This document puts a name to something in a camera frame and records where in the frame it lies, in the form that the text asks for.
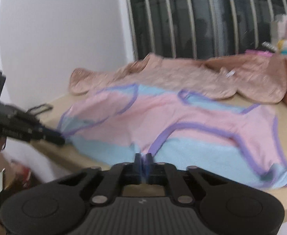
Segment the pink blue purple garment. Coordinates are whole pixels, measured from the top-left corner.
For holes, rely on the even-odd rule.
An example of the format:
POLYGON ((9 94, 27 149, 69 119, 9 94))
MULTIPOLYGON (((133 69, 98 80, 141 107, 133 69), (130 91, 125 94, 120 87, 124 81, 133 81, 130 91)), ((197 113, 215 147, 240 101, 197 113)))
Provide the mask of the pink blue purple garment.
POLYGON ((77 151, 114 165, 151 154, 256 188, 287 187, 278 118, 266 105, 238 107, 189 90, 142 84, 89 93, 60 118, 58 129, 77 151))

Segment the pink quilted jacket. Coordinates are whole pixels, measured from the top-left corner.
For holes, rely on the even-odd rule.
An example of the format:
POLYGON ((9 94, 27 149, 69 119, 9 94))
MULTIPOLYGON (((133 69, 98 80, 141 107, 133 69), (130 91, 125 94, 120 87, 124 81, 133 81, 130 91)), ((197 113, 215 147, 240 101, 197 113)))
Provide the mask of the pink quilted jacket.
POLYGON ((115 72, 76 68, 69 80, 69 92, 89 91, 122 84, 143 84, 165 90, 198 92, 215 100, 235 94, 256 103, 279 103, 287 92, 284 58, 241 54, 193 60, 164 58, 150 53, 115 72))

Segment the magenta flat box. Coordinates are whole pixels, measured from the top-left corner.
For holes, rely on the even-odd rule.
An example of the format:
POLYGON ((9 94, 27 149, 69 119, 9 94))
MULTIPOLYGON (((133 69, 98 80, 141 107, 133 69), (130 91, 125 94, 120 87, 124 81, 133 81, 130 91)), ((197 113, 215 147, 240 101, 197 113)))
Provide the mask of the magenta flat box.
POLYGON ((274 55, 273 52, 270 52, 268 50, 263 51, 263 50, 254 50, 254 49, 245 50, 245 54, 258 55, 258 56, 264 56, 264 57, 272 57, 274 55))

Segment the steel window railing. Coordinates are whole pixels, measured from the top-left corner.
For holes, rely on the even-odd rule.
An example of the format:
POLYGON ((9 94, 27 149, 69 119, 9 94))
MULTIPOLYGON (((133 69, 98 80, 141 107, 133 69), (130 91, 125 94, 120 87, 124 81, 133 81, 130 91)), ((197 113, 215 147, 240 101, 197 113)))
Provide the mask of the steel window railing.
POLYGON ((207 59, 271 40, 287 0, 126 0, 134 56, 207 59))

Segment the black rectangular frame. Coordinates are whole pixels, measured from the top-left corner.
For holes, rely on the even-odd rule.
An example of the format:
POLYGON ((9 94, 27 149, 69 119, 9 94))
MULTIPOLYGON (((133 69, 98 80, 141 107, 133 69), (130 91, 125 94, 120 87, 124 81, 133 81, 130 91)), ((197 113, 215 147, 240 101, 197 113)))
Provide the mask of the black rectangular frame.
POLYGON ((48 103, 44 103, 44 104, 41 104, 39 106, 35 106, 35 107, 30 108, 27 111, 27 113, 33 114, 34 116, 37 116, 39 114, 51 111, 52 109, 53 109, 53 105, 48 104, 48 103))

